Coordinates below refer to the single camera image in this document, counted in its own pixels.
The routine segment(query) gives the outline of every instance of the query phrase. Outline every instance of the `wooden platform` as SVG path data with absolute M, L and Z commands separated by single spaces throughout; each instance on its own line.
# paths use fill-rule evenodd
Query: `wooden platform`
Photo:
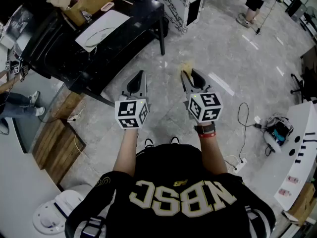
M 59 184 L 86 147 L 67 122 L 68 117 L 83 99 L 71 92 L 43 127 L 35 144 L 33 156 L 40 169 L 46 169 L 55 184 Z

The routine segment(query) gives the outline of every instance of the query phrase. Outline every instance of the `person's legs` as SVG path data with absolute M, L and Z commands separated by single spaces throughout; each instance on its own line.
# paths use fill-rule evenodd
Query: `person's legs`
M 16 106 L 20 107 L 28 107 L 30 106 L 31 98 L 25 97 L 22 94 L 19 93 L 6 93 L 8 94 L 6 103 L 11 103 Z
M 250 22 L 255 16 L 256 16 L 256 11 L 253 11 L 250 8 L 248 8 L 247 14 L 246 14 L 246 20 Z
M 5 107 L 3 112 L 1 113 L 1 117 L 10 117 L 10 118 L 23 118 L 28 116 L 36 115 L 36 108 L 34 107 L 26 107 L 22 108 L 18 105 L 14 105 L 10 102 L 5 103 Z
M 254 18 L 255 16 L 257 16 L 260 12 L 260 8 L 263 5 L 263 1 L 262 0 L 247 0 L 246 2 L 246 6 L 248 7 L 247 13 L 245 15 L 245 19 L 243 20 L 242 18 L 238 17 L 236 18 L 236 21 L 249 28 L 250 25 L 249 23 L 251 22 L 252 24 L 254 23 Z
M 259 13 L 260 13 L 260 8 L 257 8 L 257 10 L 256 10 L 256 15 L 253 17 L 253 19 L 255 19 L 256 16 L 258 16 Z

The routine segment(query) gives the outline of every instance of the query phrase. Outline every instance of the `person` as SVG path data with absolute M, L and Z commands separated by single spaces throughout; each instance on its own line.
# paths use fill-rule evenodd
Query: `person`
M 5 70 L 0 72 L 0 78 L 7 73 L 8 71 Z M 45 112 L 44 107 L 35 107 L 35 103 L 40 94 L 38 91 L 28 97 L 11 92 L 10 89 L 20 80 L 19 77 L 20 75 L 15 76 L 13 79 L 0 86 L 0 118 L 38 117 Z
M 214 123 L 195 130 L 201 151 L 173 137 L 147 139 L 136 154 L 138 130 L 127 129 L 113 171 L 68 216 L 66 237 L 269 237 L 274 213 L 227 172 Z
M 247 28 L 251 27 L 250 24 L 255 23 L 255 18 L 260 13 L 260 9 L 265 1 L 267 0 L 247 0 L 247 13 L 240 13 L 236 21 Z

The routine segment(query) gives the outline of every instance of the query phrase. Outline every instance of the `black shorts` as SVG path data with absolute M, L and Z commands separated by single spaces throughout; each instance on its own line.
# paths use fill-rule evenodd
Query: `black shorts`
M 249 7 L 252 11 L 256 11 L 260 9 L 263 5 L 264 1 L 262 0 L 247 0 L 246 6 Z

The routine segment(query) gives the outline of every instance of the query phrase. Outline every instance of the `table leg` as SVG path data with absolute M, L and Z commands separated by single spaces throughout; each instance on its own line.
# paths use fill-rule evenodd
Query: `table leg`
M 165 45 L 164 45 L 164 32 L 163 32 L 163 16 L 159 18 L 159 45 L 160 45 L 160 53 L 162 56 L 165 55 Z
M 86 95 L 88 95 L 88 96 L 90 96 L 90 97 L 92 97 L 92 98 L 94 98 L 94 99 L 96 99 L 96 100 L 98 100 L 98 101 L 101 101 L 101 102 L 107 104 L 108 106 L 114 108 L 114 103 L 111 102 L 111 101 L 109 101 L 109 100 L 107 100 L 107 99 L 105 99 L 105 98 L 102 97 L 101 95 L 94 94 L 93 92 L 89 91 L 88 89 L 85 89 L 85 90 L 83 90 L 82 92 L 83 92 L 84 94 L 86 94 Z

